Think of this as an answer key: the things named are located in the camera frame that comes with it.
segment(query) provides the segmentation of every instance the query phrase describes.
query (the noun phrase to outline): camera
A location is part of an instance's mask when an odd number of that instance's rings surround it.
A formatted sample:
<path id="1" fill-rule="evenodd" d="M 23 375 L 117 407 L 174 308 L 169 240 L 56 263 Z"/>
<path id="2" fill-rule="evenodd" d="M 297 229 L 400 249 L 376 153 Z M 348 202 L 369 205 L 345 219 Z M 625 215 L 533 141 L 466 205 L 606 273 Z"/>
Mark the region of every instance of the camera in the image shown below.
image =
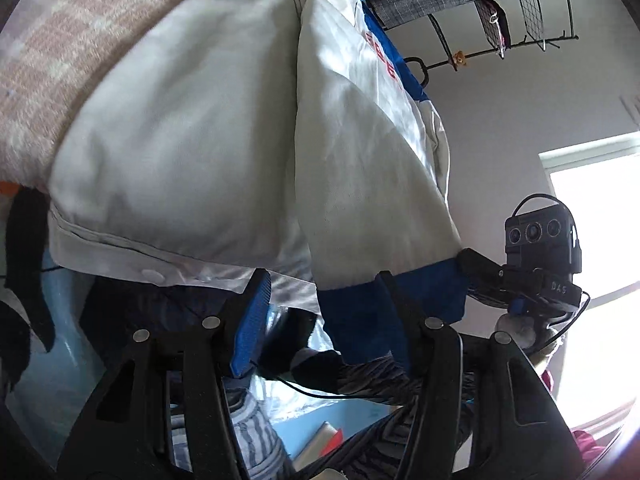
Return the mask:
<path id="1" fill-rule="evenodd" d="M 556 204 L 507 218 L 504 232 L 508 266 L 544 269 L 569 280 L 581 272 L 574 220 L 564 206 Z"/>

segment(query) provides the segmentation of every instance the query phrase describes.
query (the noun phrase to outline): orange object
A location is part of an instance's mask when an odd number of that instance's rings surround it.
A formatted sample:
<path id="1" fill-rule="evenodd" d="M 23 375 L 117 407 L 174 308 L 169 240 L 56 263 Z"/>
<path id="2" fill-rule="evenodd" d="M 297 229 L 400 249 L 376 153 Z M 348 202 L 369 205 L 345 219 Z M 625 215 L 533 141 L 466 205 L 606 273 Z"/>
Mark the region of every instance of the orange object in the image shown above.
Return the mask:
<path id="1" fill-rule="evenodd" d="M 0 182 L 0 195 L 16 196 L 20 191 L 20 184 L 13 182 Z"/>
<path id="2" fill-rule="evenodd" d="M 462 52 L 461 50 L 457 51 L 454 55 L 453 55 L 453 62 L 456 65 L 462 65 L 462 66 L 466 66 L 466 56 L 465 53 Z"/>

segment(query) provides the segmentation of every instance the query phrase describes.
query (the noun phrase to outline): red object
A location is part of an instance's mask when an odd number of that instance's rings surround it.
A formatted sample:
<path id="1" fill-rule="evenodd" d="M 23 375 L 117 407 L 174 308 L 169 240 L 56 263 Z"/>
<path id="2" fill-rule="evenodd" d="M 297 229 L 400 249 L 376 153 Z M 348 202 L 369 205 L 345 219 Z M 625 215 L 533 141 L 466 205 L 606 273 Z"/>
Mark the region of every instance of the red object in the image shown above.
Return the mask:
<path id="1" fill-rule="evenodd" d="M 0 182 L 0 194 L 5 196 L 15 196 L 20 191 L 20 185 L 13 182 Z"/>
<path id="2" fill-rule="evenodd" d="M 342 444 L 343 442 L 344 442 L 344 434 L 342 433 L 342 430 L 338 430 L 338 433 L 332 436 L 331 439 L 329 439 L 329 442 L 326 443 L 326 446 L 322 448 L 322 451 L 320 452 L 320 456 L 328 455 L 334 449 L 340 446 L 340 444 Z"/>
<path id="3" fill-rule="evenodd" d="M 542 379 L 542 382 L 545 383 L 546 389 L 552 392 L 554 390 L 554 378 L 553 375 L 551 375 L 551 372 L 549 370 L 545 370 L 542 372 L 540 378 Z"/>

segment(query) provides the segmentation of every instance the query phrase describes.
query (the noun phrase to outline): window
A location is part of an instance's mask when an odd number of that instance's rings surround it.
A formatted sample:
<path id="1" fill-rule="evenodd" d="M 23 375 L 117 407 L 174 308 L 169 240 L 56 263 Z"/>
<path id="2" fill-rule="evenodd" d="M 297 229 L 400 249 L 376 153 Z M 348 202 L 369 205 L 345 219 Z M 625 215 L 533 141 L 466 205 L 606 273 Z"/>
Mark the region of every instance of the window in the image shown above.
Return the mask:
<path id="1" fill-rule="evenodd" d="M 640 394 L 640 136 L 543 153 L 556 196 L 574 215 L 591 297 L 569 330 L 558 407 L 571 428 L 628 409 Z"/>

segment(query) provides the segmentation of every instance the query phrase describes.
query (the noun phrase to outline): black sock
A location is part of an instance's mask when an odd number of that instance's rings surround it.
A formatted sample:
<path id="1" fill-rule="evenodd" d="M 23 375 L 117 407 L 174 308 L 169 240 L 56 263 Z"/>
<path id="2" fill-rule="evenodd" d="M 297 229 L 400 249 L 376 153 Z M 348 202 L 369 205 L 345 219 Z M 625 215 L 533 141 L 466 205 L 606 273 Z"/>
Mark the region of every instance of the black sock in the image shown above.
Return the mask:
<path id="1" fill-rule="evenodd" d="M 291 369 L 291 375 L 297 384 L 305 388 L 339 394 L 338 371 L 343 366 L 342 356 L 334 350 L 327 350 L 302 361 Z"/>
<path id="2" fill-rule="evenodd" d="M 290 308 L 280 317 L 267 334 L 258 361 L 263 373 L 279 376 L 289 372 L 293 356 L 306 348 L 317 317 L 299 308 Z"/>

